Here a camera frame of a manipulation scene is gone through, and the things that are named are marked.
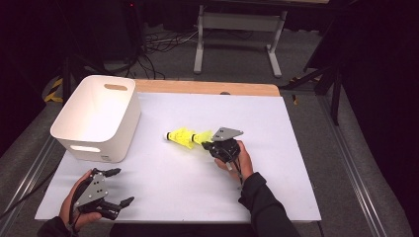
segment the person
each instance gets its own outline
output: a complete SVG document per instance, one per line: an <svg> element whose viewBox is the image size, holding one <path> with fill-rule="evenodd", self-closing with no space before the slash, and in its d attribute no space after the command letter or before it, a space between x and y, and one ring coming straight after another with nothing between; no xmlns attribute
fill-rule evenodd
<svg viewBox="0 0 419 237"><path fill-rule="evenodd" d="M257 236L257 237L296 237L299 236L295 227L287 217L284 206L274 197L266 185L266 180L258 172L253 171L252 161L243 142L238 140L240 154L238 163L241 169L243 187L238 202L243 204L251 215L250 226L241 224L216 225L216 224L115 224L110 236ZM232 165L232 170L219 159L214 159L215 164L239 181L238 173ZM71 229L64 223L68 223L68 211L71 198L77 186L89 177L87 172L71 189L64 200L59 216L47 221L39 230L40 237L71 236ZM76 213L78 216L75 230L79 231L84 225L99 220L100 213Z"/></svg>

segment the hand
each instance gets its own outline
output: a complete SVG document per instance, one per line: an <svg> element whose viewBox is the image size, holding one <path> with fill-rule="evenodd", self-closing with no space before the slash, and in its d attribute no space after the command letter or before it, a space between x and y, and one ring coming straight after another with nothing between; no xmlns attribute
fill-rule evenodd
<svg viewBox="0 0 419 237"><path fill-rule="evenodd" d="M69 214L70 214L70 211L72 211L70 210L71 199L73 198L74 192L76 191L77 187L80 185L82 181L89 178L90 173L92 173L92 170L89 170L86 174L83 175L83 177L81 177L74 184L70 193L68 194L68 196L65 198L64 202L62 203L61 211L59 212L59 217L62 219L62 222L64 222L64 224L68 224L68 221L69 221L68 220ZM76 213L73 214L72 222L75 221L75 219L78 217L79 214L80 213L78 212L78 210L76 210ZM81 227L83 227L84 225L94 222L96 220L99 220L100 218L102 218L102 215L99 212L82 213L80 214L80 217L77 220L75 229L76 231L80 231Z"/></svg>
<svg viewBox="0 0 419 237"><path fill-rule="evenodd" d="M237 140L237 143L240 146L240 154L238 154L238 158L236 159L236 164L241 169L241 174L243 175L243 182L244 182L249 176L253 174L252 160L250 159L250 155L249 153L247 153L246 147L244 147L243 142L241 140ZM225 163L222 162L220 159L215 158L213 161L219 168L228 171L230 176L233 177L235 180L239 180L238 175L237 175L237 169L235 168L232 162L230 162L230 165L231 165L231 168L233 169L229 171Z"/></svg>

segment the white metal stand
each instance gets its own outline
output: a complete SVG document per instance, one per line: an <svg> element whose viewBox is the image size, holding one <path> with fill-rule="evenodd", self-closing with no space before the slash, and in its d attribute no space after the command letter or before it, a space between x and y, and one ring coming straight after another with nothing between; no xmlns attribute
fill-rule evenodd
<svg viewBox="0 0 419 237"><path fill-rule="evenodd" d="M198 16L198 45L197 54L195 56L194 73L200 74L203 68L204 57L204 28L207 29L225 29L225 30L242 30L257 32L274 32L274 38L271 44L266 46L269 59L275 77L281 77L281 69L278 64L275 50L277 49L278 40L286 20L287 11L283 11L281 16L254 16L241 14L222 14L204 12L204 6L200 6Z"/></svg>

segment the background desk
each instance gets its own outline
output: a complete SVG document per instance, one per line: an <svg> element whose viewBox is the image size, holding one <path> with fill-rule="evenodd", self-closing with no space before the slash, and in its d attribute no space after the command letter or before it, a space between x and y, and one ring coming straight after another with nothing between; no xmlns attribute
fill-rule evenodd
<svg viewBox="0 0 419 237"><path fill-rule="evenodd" d="M217 83L137 81L139 91L164 91L189 84L186 91L208 93ZM251 84L220 84L228 88L266 88ZM141 117L125 160L118 164L77 160L65 153L40 205L36 219L55 216L68 190L87 169L122 168L107 180L110 194L106 200L119 202L135 197L117 222L153 223L244 223L248 210L237 200L238 183L218 169L209 153L199 146L190 150L162 135L186 126L196 131L220 126L244 131L239 137L252 154L255 171L268 180L268 186L294 221L320 219L290 119L282 97L221 96L185 93L139 93Z"/></svg>

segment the black sleeve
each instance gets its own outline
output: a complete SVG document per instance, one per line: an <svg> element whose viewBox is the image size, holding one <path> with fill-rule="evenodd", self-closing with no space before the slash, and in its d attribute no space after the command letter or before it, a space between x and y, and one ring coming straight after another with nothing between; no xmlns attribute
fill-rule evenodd
<svg viewBox="0 0 419 237"><path fill-rule="evenodd" d="M238 201L250 210L252 227L259 237L299 236L284 206L274 197L259 173L247 178Z"/></svg>
<svg viewBox="0 0 419 237"><path fill-rule="evenodd" d="M58 216L47 221L37 233L38 237L67 237L71 236L61 218Z"/></svg>

